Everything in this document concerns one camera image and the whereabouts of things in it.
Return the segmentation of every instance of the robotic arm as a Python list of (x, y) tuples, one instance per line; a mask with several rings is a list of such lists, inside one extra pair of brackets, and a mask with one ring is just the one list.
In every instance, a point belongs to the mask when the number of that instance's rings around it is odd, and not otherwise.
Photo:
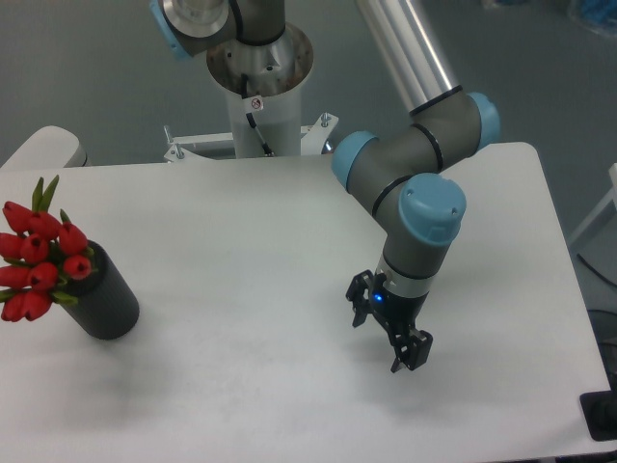
[[(496, 141), (500, 122), (485, 96), (458, 85), (418, 1), (357, 2), (413, 123), (388, 141), (351, 134), (333, 156), (340, 183), (388, 234), (375, 273), (354, 277), (346, 296), (354, 327), (372, 314), (388, 333), (391, 371), (413, 370), (426, 362), (433, 341), (418, 331), (416, 317), (466, 210), (461, 188), (439, 172)], [(285, 25), (283, 0), (153, 0), (151, 8), (176, 55), (208, 50), (215, 80), (243, 98), (290, 95), (309, 74), (312, 48)], [(246, 118), (255, 129), (253, 115)], [(266, 135), (256, 130), (253, 141), (268, 154), (266, 138), (298, 135), (297, 125), (279, 123)]]
[(375, 274), (354, 277), (346, 296), (354, 327), (372, 314), (388, 333), (391, 371), (413, 370), (433, 342), (418, 331), (416, 317), (466, 209), (461, 188), (439, 172), (496, 141), (499, 117), (485, 96), (467, 95), (456, 83), (419, 2), (358, 5), (413, 123), (384, 142), (356, 132), (335, 151), (336, 177), (388, 234)]

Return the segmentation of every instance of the white table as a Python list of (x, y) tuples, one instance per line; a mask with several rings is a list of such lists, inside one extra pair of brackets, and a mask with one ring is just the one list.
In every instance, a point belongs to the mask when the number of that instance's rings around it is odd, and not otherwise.
[[(323, 156), (62, 170), (61, 206), (142, 315), (90, 339), (59, 307), (0, 324), (0, 461), (496, 461), (613, 450), (578, 403), (607, 381), (533, 148), (446, 173), (468, 212), (389, 372), (344, 293), (385, 235)], [(51, 179), (55, 171), (44, 172)], [(40, 173), (0, 173), (27, 203)]]

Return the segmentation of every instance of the concrete floor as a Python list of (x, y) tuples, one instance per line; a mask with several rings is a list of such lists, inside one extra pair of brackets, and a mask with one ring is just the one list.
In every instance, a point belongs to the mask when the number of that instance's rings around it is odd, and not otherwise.
[[(617, 38), (574, 24), (567, 0), (494, 11), (479, 0), (424, 4), (460, 82), (498, 106), (503, 140), (539, 151), (568, 235), (617, 162)], [(303, 123), (329, 111), (341, 119), (338, 138), (359, 129), (387, 138), (409, 124), (353, 0), (288, 0), (287, 16), (315, 49)], [(77, 135), (95, 165), (161, 162), (164, 124), (174, 135), (228, 131), (204, 58), (174, 60), (148, 0), (2, 2), (0, 63), (0, 165), (45, 125)], [(608, 248), (592, 253), (617, 260)], [(575, 269), (588, 308), (614, 311), (617, 292)]]

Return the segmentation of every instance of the silver metal tube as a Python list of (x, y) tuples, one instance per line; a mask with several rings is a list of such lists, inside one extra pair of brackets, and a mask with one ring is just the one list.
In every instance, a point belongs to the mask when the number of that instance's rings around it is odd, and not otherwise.
[(408, 110), (458, 85), (417, 0), (357, 3)]

